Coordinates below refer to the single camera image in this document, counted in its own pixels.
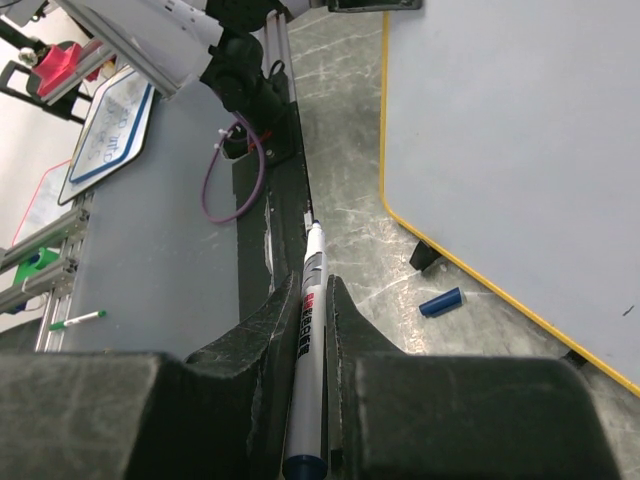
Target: purple cable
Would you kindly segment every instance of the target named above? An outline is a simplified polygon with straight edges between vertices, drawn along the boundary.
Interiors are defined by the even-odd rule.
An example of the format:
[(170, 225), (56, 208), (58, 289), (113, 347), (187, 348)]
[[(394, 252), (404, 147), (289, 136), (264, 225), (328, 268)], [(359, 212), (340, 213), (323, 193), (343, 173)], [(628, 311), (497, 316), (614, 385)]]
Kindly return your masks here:
[(202, 185), (202, 193), (200, 195), (202, 211), (204, 212), (205, 216), (211, 223), (216, 223), (216, 224), (227, 223), (227, 222), (230, 222), (231, 220), (235, 220), (241, 217), (242, 215), (244, 215), (245, 213), (247, 213), (249, 209), (253, 207), (253, 204), (258, 199), (258, 195), (260, 195), (260, 192), (264, 187), (264, 179), (265, 179), (265, 173), (267, 169), (267, 162), (265, 159), (264, 148), (262, 148), (260, 137), (258, 137), (258, 135), (253, 131), (253, 129), (249, 125), (249, 122), (247, 122), (239, 113), (234, 113), (234, 115), (238, 121), (231, 126), (229, 131), (234, 130), (238, 125), (242, 125), (242, 127), (244, 127), (244, 129), (247, 131), (247, 138), (251, 138), (251, 140), (253, 140), (253, 143), (255, 143), (256, 145), (256, 150), (258, 150), (258, 158), (260, 159), (260, 167), (258, 171), (258, 179), (256, 180), (256, 186), (253, 188), (253, 192), (251, 192), (251, 195), (249, 195), (249, 198), (247, 199), (247, 201), (244, 202), (244, 205), (242, 205), (242, 207), (240, 207), (236, 211), (236, 213), (228, 217), (224, 217), (224, 218), (212, 217), (211, 214), (209, 213), (209, 210), (207, 210), (207, 186), (209, 185), (209, 179), (211, 178), (211, 172), (213, 171), (213, 166), (216, 164), (216, 160), (218, 160), (218, 156), (220, 155), (220, 150), (222, 149), (224, 142), (227, 140), (226, 136), (223, 138), (220, 144), (220, 148), (216, 150), (216, 153), (213, 155), (213, 158), (211, 159), (211, 164), (209, 165), (207, 174), (204, 177), (204, 185)]

